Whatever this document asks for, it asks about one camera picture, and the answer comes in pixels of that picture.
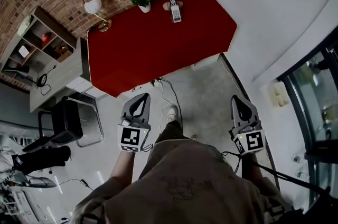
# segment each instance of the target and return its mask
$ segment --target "black office chair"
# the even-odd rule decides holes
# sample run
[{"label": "black office chair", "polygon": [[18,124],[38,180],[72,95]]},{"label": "black office chair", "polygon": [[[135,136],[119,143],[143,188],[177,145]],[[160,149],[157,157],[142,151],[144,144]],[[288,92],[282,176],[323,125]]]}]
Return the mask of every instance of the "black office chair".
[{"label": "black office chair", "polygon": [[[79,116],[78,104],[87,105],[94,109],[98,120],[98,125],[101,131],[101,140],[87,144],[80,145],[78,140],[83,136],[81,121]],[[42,133],[42,115],[52,115],[52,123],[54,135],[50,137],[43,136]],[[103,141],[104,133],[102,130],[99,114],[94,105],[79,101],[70,97],[63,97],[62,100],[57,103],[52,111],[40,111],[38,114],[39,118],[39,134],[40,138],[23,148],[23,152],[32,153],[45,146],[53,144],[55,146],[64,145],[73,141],[77,142],[79,147],[87,147]]]}]

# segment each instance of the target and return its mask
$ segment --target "gray floor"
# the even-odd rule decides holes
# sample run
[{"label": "gray floor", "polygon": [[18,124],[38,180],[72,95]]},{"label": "gray floor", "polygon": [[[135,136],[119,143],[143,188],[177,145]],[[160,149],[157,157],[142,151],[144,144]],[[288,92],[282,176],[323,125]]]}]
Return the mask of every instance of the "gray floor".
[{"label": "gray floor", "polygon": [[[239,94],[231,76],[226,72],[222,61],[193,71],[187,67],[169,74],[165,77],[170,80],[179,98],[182,107],[184,134],[191,136],[197,134],[200,142],[215,146],[219,151],[237,152],[230,139],[228,130],[231,129],[230,98]],[[161,86],[148,89],[151,96],[151,110],[149,123],[152,130],[146,145],[155,142],[160,134],[159,126],[164,129],[166,125],[166,112],[169,104],[161,98]],[[168,84],[164,82],[163,97],[174,101],[175,97]],[[105,139],[103,142],[79,148],[76,143],[69,143],[71,160],[65,167],[54,167],[53,174],[47,170],[33,172],[32,176],[47,177],[54,182],[66,182],[70,179],[84,179],[91,188],[97,188],[108,178],[120,153],[117,144],[117,125],[120,123],[123,105],[129,98],[121,95],[118,98],[104,97],[97,100],[100,120]],[[80,109],[84,137],[80,144],[88,144],[100,138],[98,125],[93,111],[86,107]],[[143,170],[149,152],[137,153],[133,172],[133,180],[137,180]],[[257,154],[258,161],[269,166],[265,151]],[[227,156],[227,161],[236,168],[238,159]],[[76,180],[68,181],[57,188],[51,189],[25,189],[28,199],[34,205],[33,210],[39,219],[45,223],[52,223],[54,219],[71,216],[72,212],[90,190]]]},{"label": "gray floor", "polygon": [[[213,145],[220,152],[237,152],[228,132],[232,127],[230,99],[235,94],[240,96],[241,93],[229,74],[229,69],[225,67],[225,63],[219,59],[217,62],[195,71],[191,67],[186,67],[165,76],[164,79],[172,83],[179,99],[182,108],[184,135],[187,137],[198,135],[200,142]],[[163,86],[163,98],[175,101],[169,84],[163,82]],[[162,130],[166,125],[166,113],[169,105],[161,98],[161,90],[161,87],[158,86],[147,91],[151,96],[149,123],[152,130],[146,145],[155,142],[159,136],[161,132],[159,125]],[[97,101],[104,130],[109,128],[108,131],[116,135],[116,125],[111,124],[111,115],[114,113],[120,116],[121,107],[128,99],[121,95],[117,99],[107,97]],[[136,157],[134,180],[141,173],[147,157],[148,153],[144,152]],[[269,166],[265,151],[258,154],[258,159],[260,163]],[[238,159],[229,155],[227,160],[235,169]]]}]

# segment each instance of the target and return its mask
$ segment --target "glass door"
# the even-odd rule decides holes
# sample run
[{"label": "glass door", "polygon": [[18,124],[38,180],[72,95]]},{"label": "glass door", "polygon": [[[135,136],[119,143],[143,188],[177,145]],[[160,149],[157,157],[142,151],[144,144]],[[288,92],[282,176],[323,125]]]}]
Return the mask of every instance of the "glass door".
[{"label": "glass door", "polygon": [[[281,75],[302,129],[309,181],[337,193],[338,171],[338,29]],[[310,205],[317,195],[311,192]]]}]

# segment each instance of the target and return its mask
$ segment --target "shoe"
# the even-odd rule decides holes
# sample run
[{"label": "shoe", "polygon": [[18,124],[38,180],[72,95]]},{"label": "shoe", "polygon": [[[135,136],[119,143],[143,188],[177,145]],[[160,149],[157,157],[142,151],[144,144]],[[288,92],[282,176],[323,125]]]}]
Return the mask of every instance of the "shoe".
[{"label": "shoe", "polygon": [[167,123],[173,122],[178,118],[178,109],[176,106],[171,106],[167,113]]}]

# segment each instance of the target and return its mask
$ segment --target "white globe lamp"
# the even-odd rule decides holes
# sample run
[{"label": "white globe lamp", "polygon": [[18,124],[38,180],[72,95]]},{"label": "white globe lamp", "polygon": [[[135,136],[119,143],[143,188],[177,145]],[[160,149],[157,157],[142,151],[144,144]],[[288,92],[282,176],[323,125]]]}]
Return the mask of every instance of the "white globe lamp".
[{"label": "white globe lamp", "polygon": [[97,16],[99,19],[102,20],[102,22],[99,24],[98,29],[100,32],[105,32],[107,31],[112,24],[112,21],[105,20],[102,17],[98,16],[97,13],[101,10],[102,8],[102,2],[101,0],[83,0],[84,2],[84,9],[88,14],[92,14]]}]

